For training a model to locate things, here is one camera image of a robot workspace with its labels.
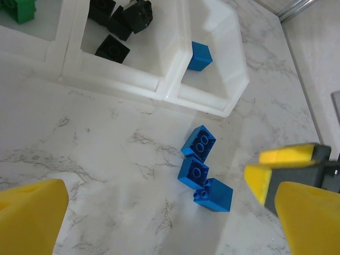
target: blue lego brick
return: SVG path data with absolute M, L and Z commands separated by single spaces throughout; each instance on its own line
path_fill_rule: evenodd
M 187 158 L 195 157 L 204 163 L 215 142 L 215 137 L 202 125 L 192 131 L 181 152 Z
M 208 166 L 194 157 L 191 157 L 183 161 L 177 179 L 183 182 L 186 186 L 194 190 L 199 190 L 204 188 L 208 172 Z
M 202 71 L 213 61 L 207 45 L 193 41 L 192 53 L 192 58 L 188 66 L 189 70 Z
M 203 190 L 196 190 L 193 201 L 210 211 L 230 211 L 233 189 L 215 178 L 207 179 Z

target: black toy block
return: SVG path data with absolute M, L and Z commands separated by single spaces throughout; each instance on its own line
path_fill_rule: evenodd
M 129 52 L 129 48 L 125 47 L 112 35 L 108 35 L 97 49 L 95 55 L 122 64 Z
M 127 23 L 122 12 L 123 7 L 119 6 L 109 19 L 107 29 L 111 33 L 117 35 L 120 40 L 126 41 L 129 38 L 130 34 L 132 33 L 132 29 Z
M 106 26 L 115 5 L 113 0 L 91 0 L 88 18 Z
M 152 21 L 152 8 L 150 1 L 132 0 L 124 7 L 123 15 L 134 33 L 138 33 Z

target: white plastic container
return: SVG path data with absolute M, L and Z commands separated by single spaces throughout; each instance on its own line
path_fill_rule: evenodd
M 116 2 L 115 10 L 128 0 Z M 21 25 L 1 10 L 0 57 L 78 88 L 227 117 L 249 83 L 237 13 L 221 0 L 151 2 L 149 27 L 122 41 L 131 50 L 123 64 L 94 55 L 110 33 L 87 18 L 90 0 L 38 0 L 35 19 Z M 202 72 L 186 70 L 192 40 L 213 58 Z
M 209 47 L 213 62 L 187 70 L 165 101 L 227 117 L 249 83 L 237 13 L 220 0 L 189 0 L 192 40 Z
M 24 24 L 17 24 L 1 10 L 0 57 L 46 77 L 61 75 L 76 3 L 38 0 L 35 19 Z
M 87 18 L 89 2 L 77 2 L 63 76 L 80 88 L 81 82 L 92 83 L 87 86 L 92 91 L 122 90 L 163 100 L 169 85 L 182 79 L 192 56 L 187 1 L 152 0 L 154 19 L 149 27 L 121 41 L 131 50 L 123 64 L 94 55 L 110 33 Z M 115 10 L 128 3 L 116 2 Z

